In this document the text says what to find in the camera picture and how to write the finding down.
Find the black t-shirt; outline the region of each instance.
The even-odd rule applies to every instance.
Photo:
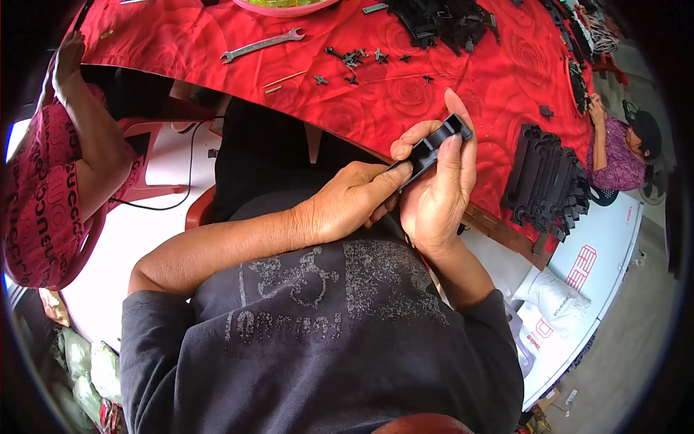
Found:
[[[512,433],[523,377],[502,295],[460,312],[407,245],[342,240],[246,262],[186,303],[123,303],[128,432],[371,432],[450,415]]]

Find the toothpick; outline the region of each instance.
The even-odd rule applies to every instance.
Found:
[[[281,82],[281,81],[289,80],[291,77],[296,77],[296,76],[298,76],[298,75],[304,74],[305,72],[308,72],[308,69],[306,69],[305,71],[302,71],[302,72],[297,72],[296,74],[292,74],[292,75],[287,76],[287,77],[284,77],[284,78],[280,78],[279,80],[273,81],[272,83],[270,83],[270,84],[268,84],[268,85],[265,85],[265,86],[263,86],[262,88],[264,89],[264,88],[266,88],[266,87],[270,87],[270,86],[272,86],[272,85],[276,85],[277,83],[279,83],[279,82]]]

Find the red rose pattern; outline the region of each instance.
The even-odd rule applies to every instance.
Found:
[[[473,53],[455,56],[448,47],[422,51],[386,11],[365,15],[372,0],[343,1],[293,19],[247,12],[231,1],[204,8],[198,0],[135,3],[108,7],[96,0],[82,26],[86,34],[85,63],[141,69],[220,90],[283,111],[325,130],[358,142],[386,156],[390,144],[413,124],[443,119],[443,90],[451,87],[463,99],[479,138],[477,186],[472,200],[508,220],[499,206],[513,166],[521,125],[534,122],[562,138],[585,163],[591,124],[574,109],[564,71],[566,47],[547,10],[538,1],[519,8],[508,1],[479,0],[496,15],[502,44],[491,31]],[[227,50],[302,27],[306,37],[247,54],[222,65]],[[100,35],[113,30],[103,40]],[[359,85],[344,77],[351,72],[325,47],[339,53],[366,48],[369,57],[357,69]],[[373,52],[388,53],[377,64]],[[408,63],[398,57],[409,54]],[[282,89],[265,94],[262,86],[307,69],[283,81]],[[316,85],[313,75],[328,85]],[[434,80],[426,83],[423,75]],[[591,69],[584,71],[592,90]],[[544,118],[539,106],[555,117]],[[518,228],[536,239],[531,228]]]

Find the open-end wrench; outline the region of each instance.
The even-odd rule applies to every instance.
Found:
[[[280,44],[281,42],[286,41],[300,41],[304,38],[304,36],[306,36],[306,34],[304,33],[303,35],[299,35],[297,33],[299,30],[301,30],[301,27],[295,27],[284,35],[269,37],[262,41],[254,42],[250,45],[246,45],[245,47],[235,49],[234,51],[227,51],[221,55],[220,59],[225,59],[222,63],[229,63],[239,56],[261,48],[270,47],[271,45]]]

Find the red patterned shirt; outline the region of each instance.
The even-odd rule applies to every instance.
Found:
[[[103,93],[89,85],[99,101]],[[121,199],[142,167],[132,148],[133,168],[113,195]],[[3,221],[5,272],[26,287],[57,285],[80,251],[92,219],[83,222],[75,162],[82,158],[77,132],[57,99],[32,118],[8,161],[3,179],[7,213]],[[111,211],[117,204],[109,203]]]
[[[627,128],[629,128],[628,124],[607,115],[607,121],[605,121],[607,166],[596,172],[593,171],[593,146],[595,145],[595,130],[593,130],[586,167],[588,180],[592,186],[602,190],[628,192],[643,184],[646,165],[634,155],[624,142]]]

